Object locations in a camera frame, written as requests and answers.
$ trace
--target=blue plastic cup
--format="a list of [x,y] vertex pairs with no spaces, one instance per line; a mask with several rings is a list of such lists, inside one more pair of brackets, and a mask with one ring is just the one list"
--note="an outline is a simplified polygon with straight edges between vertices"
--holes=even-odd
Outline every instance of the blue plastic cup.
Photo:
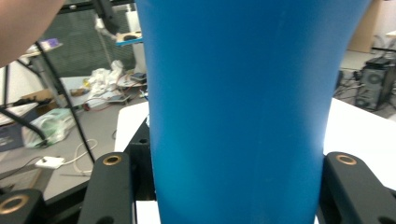
[[162,224],[312,223],[368,0],[137,0]]

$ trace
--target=skin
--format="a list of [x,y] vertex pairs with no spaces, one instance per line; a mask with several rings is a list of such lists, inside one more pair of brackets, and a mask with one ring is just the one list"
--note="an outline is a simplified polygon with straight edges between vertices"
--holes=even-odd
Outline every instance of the skin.
[[64,0],[0,0],[0,67],[29,49],[63,4]]

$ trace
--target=computer tower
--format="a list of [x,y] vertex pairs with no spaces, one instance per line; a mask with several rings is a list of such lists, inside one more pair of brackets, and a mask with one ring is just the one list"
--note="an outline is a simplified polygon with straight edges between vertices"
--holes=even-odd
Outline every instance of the computer tower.
[[361,71],[361,86],[358,89],[355,106],[378,109],[390,97],[395,78],[393,60],[374,58],[367,61]]

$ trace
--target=white power strip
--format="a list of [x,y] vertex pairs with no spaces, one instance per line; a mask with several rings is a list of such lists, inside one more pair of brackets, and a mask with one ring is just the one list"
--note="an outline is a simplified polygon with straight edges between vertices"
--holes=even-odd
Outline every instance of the white power strip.
[[35,166],[56,170],[62,166],[62,164],[64,164],[64,158],[44,157],[43,159],[36,162]]

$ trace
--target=white tabletop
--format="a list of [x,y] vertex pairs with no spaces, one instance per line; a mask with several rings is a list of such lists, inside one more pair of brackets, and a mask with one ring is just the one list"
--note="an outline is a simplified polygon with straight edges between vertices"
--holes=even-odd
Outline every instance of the white tabletop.
[[[119,114],[116,151],[123,151],[145,117],[149,104],[131,105]],[[396,189],[396,122],[332,99],[324,154],[342,151],[364,160],[386,187]],[[155,202],[137,202],[139,224],[161,223]]]

